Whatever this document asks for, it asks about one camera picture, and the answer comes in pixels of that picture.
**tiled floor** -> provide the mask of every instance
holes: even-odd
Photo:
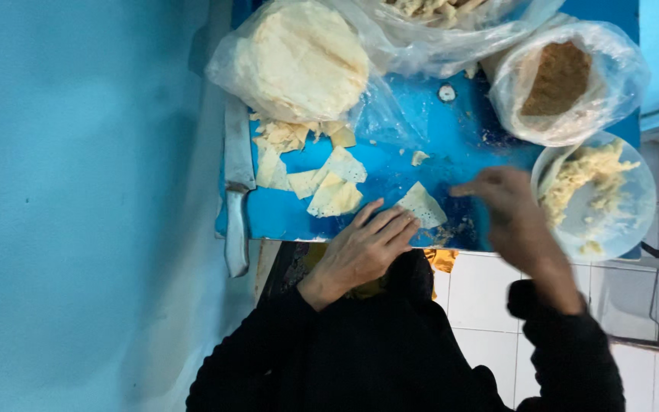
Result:
[[[591,313],[606,331],[654,339],[655,324],[649,319],[654,272],[583,265],[574,271],[579,290],[591,297]],[[492,370],[509,407],[538,396],[540,390],[530,362],[534,348],[505,309],[508,286],[521,277],[495,255],[464,252],[452,274],[435,275],[436,302],[447,311],[462,352],[472,367],[483,364]],[[621,344],[611,350],[624,383],[627,411],[659,412],[659,354]]]

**hand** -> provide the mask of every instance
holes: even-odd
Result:
[[[378,199],[359,211],[297,286],[315,310],[324,309],[355,286],[380,278],[399,254],[411,250],[408,241],[418,231],[420,221],[412,212],[394,206],[368,222],[382,205],[383,199]]]
[[[533,199],[530,174],[508,166],[488,167],[449,193],[482,198],[490,213],[489,239],[495,251],[533,278],[550,305],[567,314],[581,312],[571,264]]]

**black sleeve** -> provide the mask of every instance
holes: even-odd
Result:
[[[287,359],[317,316],[296,287],[254,309],[205,358],[190,386],[188,410],[245,410],[255,405],[264,377]]]
[[[530,280],[510,286],[508,310],[525,321],[523,332],[535,346],[531,361],[540,384],[540,397],[525,399],[519,412],[625,411],[607,336],[588,312],[564,315],[542,304]]]

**knife handle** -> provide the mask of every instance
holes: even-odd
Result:
[[[225,263],[228,275],[239,278],[248,272],[248,225],[244,206],[245,190],[226,190],[228,230],[225,233]]]

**person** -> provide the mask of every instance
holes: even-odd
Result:
[[[535,346],[540,384],[540,396],[517,410],[624,411],[607,337],[529,181],[526,172],[495,167],[450,190],[484,200],[493,248],[532,279],[512,283],[508,295],[508,310]],[[402,269],[424,262],[430,270],[408,245],[418,220],[398,208],[371,218],[382,204],[359,211],[307,277],[215,347],[190,387],[188,410],[510,410],[492,372],[464,359],[430,290],[405,293],[413,290],[406,283],[365,300],[343,298],[404,258]]]

